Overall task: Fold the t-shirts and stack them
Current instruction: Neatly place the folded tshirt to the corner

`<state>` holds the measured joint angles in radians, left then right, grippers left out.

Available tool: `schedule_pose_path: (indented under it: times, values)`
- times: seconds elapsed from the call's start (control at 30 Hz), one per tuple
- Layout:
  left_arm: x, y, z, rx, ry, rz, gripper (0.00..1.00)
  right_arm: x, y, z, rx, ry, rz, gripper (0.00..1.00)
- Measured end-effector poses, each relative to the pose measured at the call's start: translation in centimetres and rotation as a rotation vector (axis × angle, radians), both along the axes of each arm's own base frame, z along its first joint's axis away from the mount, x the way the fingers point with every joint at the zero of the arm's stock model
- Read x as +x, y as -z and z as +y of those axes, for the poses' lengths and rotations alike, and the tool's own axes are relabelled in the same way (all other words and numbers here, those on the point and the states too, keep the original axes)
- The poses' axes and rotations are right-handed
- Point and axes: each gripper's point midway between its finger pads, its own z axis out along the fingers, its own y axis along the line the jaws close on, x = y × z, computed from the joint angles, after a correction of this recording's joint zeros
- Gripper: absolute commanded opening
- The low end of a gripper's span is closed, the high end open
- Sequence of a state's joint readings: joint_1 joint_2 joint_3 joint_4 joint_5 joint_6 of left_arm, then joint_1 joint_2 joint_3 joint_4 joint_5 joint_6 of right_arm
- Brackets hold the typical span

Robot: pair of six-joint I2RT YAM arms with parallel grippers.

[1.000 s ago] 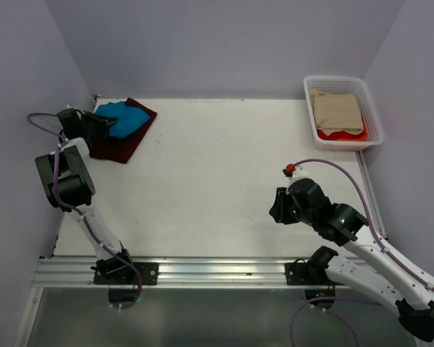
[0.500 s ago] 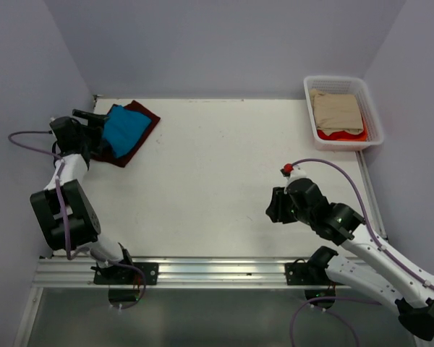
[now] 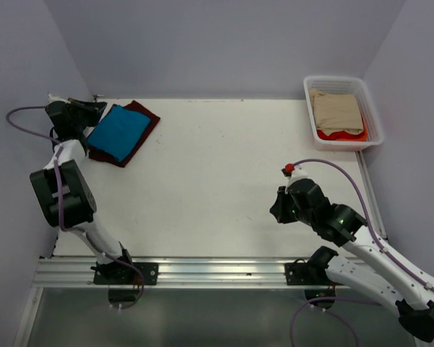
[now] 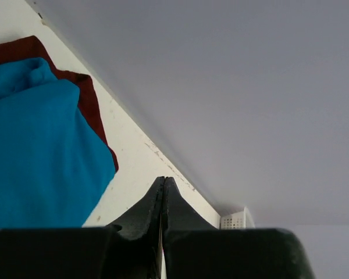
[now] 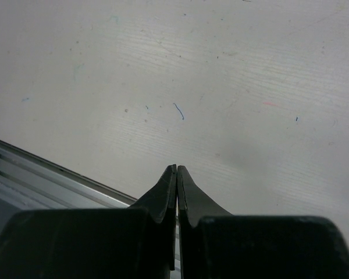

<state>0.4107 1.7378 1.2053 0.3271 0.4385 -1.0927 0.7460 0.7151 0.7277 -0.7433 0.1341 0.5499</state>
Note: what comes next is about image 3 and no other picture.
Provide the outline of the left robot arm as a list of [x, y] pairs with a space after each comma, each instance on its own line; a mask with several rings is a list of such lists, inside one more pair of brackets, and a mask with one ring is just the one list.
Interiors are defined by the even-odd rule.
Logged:
[[125, 284], [136, 274], [128, 251], [96, 215], [93, 193], [80, 170], [88, 156], [85, 130], [98, 124], [105, 103], [51, 97], [44, 107], [56, 133], [54, 154], [30, 183], [47, 223], [81, 239], [97, 258], [93, 270], [103, 278]]

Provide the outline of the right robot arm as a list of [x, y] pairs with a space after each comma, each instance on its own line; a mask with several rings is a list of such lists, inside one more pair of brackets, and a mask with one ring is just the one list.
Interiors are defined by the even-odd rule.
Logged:
[[329, 201], [311, 179], [280, 186], [270, 208], [278, 223], [300, 222], [322, 239], [362, 260], [360, 267], [337, 251], [321, 246], [301, 264], [285, 265], [292, 278], [316, 284], [348, 286], [387, 308], [415, 338], [434, 340], [434, 277], [411, 264], [381, 237], [372, 235], [367, 221], [347, 205]]

